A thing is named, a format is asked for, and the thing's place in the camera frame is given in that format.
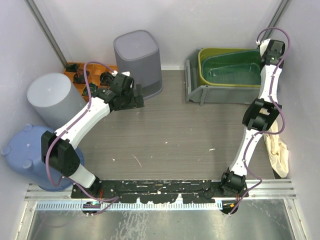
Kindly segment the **green translucent basin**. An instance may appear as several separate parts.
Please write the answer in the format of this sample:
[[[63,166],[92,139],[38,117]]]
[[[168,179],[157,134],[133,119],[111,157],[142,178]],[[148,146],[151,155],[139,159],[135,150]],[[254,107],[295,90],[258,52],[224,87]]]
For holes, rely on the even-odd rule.
[[[261,56],[257,49],[219,54],[201,64],[203,78],[210,84],[259,86]]]

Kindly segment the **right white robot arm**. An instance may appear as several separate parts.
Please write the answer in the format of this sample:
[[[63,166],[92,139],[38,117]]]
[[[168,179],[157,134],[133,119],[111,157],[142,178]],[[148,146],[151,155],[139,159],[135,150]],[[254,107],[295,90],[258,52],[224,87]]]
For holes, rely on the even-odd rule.
[[[225,197],[239,196],[245,190],[248,166],[254,150],[282,109],[278,104],[277,88],[284,63],[282,56],[285,43],[269,38],[258,41],[257,45],[262,61],[259,95],[244,113],[242,124],[245,128],[241,144],[234,161],[221,176],[219,191]]]

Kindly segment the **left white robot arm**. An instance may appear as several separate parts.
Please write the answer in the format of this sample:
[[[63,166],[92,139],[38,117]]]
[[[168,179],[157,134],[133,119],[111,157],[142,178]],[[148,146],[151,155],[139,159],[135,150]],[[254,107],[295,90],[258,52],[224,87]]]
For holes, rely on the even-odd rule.
[[[111,112],[144,107],[142,86],[135,84],[129,72],[116,73],[105,87],[97,89],[85,107],[54,132],[41,136],[42,161],[47,176],[51,169],[82,186],[88,198],[100,193],[99,179],[81,163],[76,148],[86,134]]]

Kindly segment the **dark grey ribbed bin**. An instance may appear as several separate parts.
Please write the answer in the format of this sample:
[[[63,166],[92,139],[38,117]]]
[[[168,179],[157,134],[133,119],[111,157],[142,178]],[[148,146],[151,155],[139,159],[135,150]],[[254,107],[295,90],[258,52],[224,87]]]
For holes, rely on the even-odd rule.
[[[116,66],[119,72],[130,72],[136,85],[141,85],[145,100],[163,89],[160,48],[146,30],[135,30],[113,41]]]

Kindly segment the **blue plastic bucket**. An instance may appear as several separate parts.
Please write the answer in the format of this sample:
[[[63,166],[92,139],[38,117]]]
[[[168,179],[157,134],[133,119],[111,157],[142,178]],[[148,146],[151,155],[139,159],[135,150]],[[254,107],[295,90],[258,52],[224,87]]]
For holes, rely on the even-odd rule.
[[[41,160],[41,136],[50,128],[27,124],[4,147],[1,154],[9,167],[16,173],[27,177],[45,191],[57,192],[71,185],[63,179],[58,187],[51,184],[45,163]]]

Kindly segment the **light grey round bin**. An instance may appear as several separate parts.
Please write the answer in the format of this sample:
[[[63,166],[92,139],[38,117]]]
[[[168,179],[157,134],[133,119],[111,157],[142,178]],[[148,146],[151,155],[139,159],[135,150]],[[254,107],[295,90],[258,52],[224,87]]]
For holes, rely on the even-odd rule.
[[[35,79],[27,99],[53,130],[64,126],[87,104],[70,79],[57,72]]]

